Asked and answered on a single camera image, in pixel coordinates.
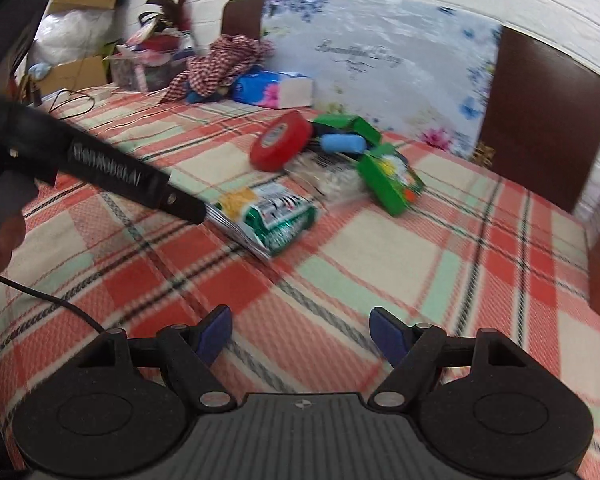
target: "black circular cover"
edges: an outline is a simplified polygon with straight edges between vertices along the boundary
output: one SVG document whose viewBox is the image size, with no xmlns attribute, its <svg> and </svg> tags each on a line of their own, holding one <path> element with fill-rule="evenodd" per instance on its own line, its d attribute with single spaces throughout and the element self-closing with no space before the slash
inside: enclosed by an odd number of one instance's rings
<svg viewBox="0 0 600 480">
<path fill-rule="evenodd" d="M 542 476 L 582 458 L 593 435 L 586 405 L 549 374 L 490 367 L 444 384 L 422 402 L 428 443 L 475 474 Z"/>
<path fill-rule="evenodd" d="M 147 466 L 186 428 L 180 399 L 115 367 L 71 368 L 16 410 L 13 433 L 29 465 L 58 476 L 105 478 Z"/>
</svg>

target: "pink flower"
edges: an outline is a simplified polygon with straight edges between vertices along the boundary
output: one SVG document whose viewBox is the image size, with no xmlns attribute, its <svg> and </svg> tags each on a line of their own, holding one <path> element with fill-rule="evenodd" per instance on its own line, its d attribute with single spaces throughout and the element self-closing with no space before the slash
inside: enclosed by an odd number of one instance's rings
<svg viewBox="0 0 600 480">
<path fill-rule="evenodd" d="M 429 146 L 439 148 L 445 152 L 451 148 L 451 136 L 444 128 L 440 128 L 439 130 L 430 128 L 420 135 L 420 140 L 426 142 Z"/>
<path fill-rule="evenodd" d="M 278 108 L 278 89 L 280 87 L 277 83 L 270 83 L 265 86 L 263 92 L 262 101 L 256 103 L 258 106 L 264 106 L 265 108 Z"/>
</svg>

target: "tissue package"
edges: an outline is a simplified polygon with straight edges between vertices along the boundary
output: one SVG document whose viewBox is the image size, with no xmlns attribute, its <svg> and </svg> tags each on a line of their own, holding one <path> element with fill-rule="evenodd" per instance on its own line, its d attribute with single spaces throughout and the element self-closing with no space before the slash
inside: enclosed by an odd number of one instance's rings
<svg viewBox="0 0 600 480">
<path fill-rule="evenodd" d="M 240 76 L 233 99 L 265 108 L 296 108 L 313 104 L 314 82 L 298 72 L 256 72 Z"/>
</svg>

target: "red electrical tape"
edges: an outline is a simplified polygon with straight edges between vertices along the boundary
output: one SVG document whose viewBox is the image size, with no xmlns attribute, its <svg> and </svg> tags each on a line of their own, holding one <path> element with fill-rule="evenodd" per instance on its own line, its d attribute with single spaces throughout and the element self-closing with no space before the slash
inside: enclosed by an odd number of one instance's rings
<svg viewBox="0 0 600 480">
<path fill-rule="evenodd" d="M 260 171 L 280 171 L 307 145 L 311 123 L 292 110 L 271 123 L 251 147 L 251 165 Z"/>
</svg>

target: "checkered cloth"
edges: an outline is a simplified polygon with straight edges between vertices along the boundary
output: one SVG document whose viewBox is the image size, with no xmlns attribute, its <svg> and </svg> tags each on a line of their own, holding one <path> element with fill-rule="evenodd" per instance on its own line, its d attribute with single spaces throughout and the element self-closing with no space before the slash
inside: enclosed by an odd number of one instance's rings
<svg viewBox="0 0 600 480">
<path fill-rule="evenodd" d="M 283 110 L 159 100 L 114 95 L 79 121 L 170 168 L 177 185 L 208 201 L 272 181 L 304 194 L 248 163 L 252 142 Z M 195 324 L 228 304 L 234 336 L 212 370 L 239 399 L 259 391 L 368 396 L 390 371 L 368 332 L 376 305 L 450 334 L 494 326 L 589 405 L 596 431 L 580 473 L 600 479 L 600 317 L 587 305 L 582 227 L 487 170 L 387 138 L 427 184 L 415 209 L 392 218 L 368 201 L 324 212 L 270 266 L 209 225 L 186 226 L 60 176 L 27 208 L 29 233 L 7 276 L 136 337 Z M 0 421 L 9 442 L 23 396 L 94 336 L 68 311 L 0 284 Z"/>
<path fill-rule="evenodd" d="M 202 97 L 209 97 L 221 86 L 230 86 L 254 65 L 262 64 L 273 47 L 266 40 L 252 40 L 239 34 L 223 34 L 209 47 L 206 56 L 191 57 L 187 70 L 177 75 L 162 102 L 178 101 L 189 92 L 189 87 Z"/>
</svg>

